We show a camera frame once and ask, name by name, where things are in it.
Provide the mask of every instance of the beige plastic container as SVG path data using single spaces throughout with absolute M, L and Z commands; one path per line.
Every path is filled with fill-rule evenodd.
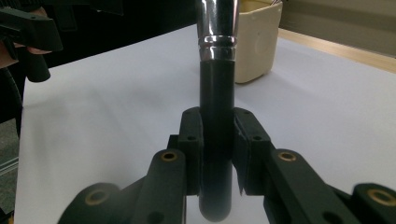
M 282 2 L 241 0 L 235 55 L 235 82 L 268 73 L 274 63 Z

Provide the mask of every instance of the black cylindrical handle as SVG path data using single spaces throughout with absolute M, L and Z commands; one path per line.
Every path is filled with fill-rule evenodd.
M 18 48 L 19 67 L 31 82 L 43 82 L 50 78 L 50 71 L 43 55 L 32 54 L 26 48 Z
M 234 62 L 201 62 L 200 113 L 204 151 L 200 209 L 211 221 L 221 221 L 231 210 L 233 150 Z

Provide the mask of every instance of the brass insert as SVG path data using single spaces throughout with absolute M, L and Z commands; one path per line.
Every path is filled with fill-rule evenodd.
M 177 154 L 175 152 L 164 152 L 161 155 L 161 160 L 163 160 L 163 161 L 175 161 L 175 160 L 177 160 Z
M 396 206 L 396 198 L 382 189 L 369 189 L 367 194 L 377 203 L 385 206 Z
M 108 199 L 108 193 L 102 189 L 95 189 L 85 197 L 85 204 L 94 206 L 105 202 Z
M 282 161 L 296 161 L 297 157 L 289 152 L 281 152 L 277 155 Z

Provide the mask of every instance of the white table surface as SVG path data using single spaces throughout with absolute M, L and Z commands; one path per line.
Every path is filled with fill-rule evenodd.
M 54 224 L 98 182 L 125 188 L 199 105 L 195 25 L 50 69 L 26 83 L 16 224 Z M 235 85 L 276 147 L 301 153 L 328 184 L 396 189 L 396 75 L 279 38 L 272 71 Z M 221 223 L 267 223 L 262 197 L 240 197 Z M 188 198 L 187 223 L 209 223 Z

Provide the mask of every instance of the silver metal ferrule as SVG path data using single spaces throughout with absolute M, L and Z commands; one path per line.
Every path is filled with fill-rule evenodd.
M 196 0 L 201 61 L 235 60 L 238 0 Z

